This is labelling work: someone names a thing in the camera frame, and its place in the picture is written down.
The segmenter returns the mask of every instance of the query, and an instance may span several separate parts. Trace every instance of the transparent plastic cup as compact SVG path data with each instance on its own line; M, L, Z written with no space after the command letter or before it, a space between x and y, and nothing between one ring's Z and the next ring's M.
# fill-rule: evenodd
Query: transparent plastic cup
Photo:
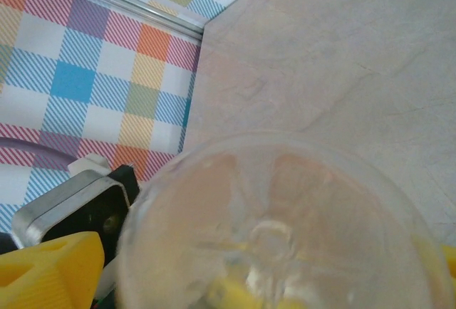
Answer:
M134 309L454 309L423 219L380 172L292 134L214 140L143 189L118 295Z

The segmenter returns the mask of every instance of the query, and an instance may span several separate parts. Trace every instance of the white plastic piece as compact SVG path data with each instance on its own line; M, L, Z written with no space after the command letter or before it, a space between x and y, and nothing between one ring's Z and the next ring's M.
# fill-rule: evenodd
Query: white plastic piece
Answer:
M103 176L111 172L108 160L99 154L92 153L68 165L68 171L72 177L84 170L94 170Z

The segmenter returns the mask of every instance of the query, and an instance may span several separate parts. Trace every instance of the clear plastic dome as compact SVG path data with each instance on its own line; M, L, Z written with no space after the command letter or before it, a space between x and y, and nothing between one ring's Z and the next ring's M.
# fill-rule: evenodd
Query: clear plastic dome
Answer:
M144 188L118 294L134 309L454 309L439 246L354 157L287 134L215 140Z

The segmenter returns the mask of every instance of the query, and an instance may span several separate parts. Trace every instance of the beige countertop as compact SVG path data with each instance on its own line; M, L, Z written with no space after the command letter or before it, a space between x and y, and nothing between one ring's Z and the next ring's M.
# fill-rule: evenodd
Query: beige countertop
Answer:
M246 130L360 155L456 243L456 0L238 0L205 29L185 149Z

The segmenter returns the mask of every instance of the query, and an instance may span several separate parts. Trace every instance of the cable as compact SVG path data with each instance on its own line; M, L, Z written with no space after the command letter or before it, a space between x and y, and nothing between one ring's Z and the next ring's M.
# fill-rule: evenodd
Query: cable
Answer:
M0 137L0 147L8 147L22 151L32 152L42 157L52 159L54 162L65 166L77 160L76 157L58 151L52 147L46 147L38 143L27 142L26 140L18 140L17 138Z

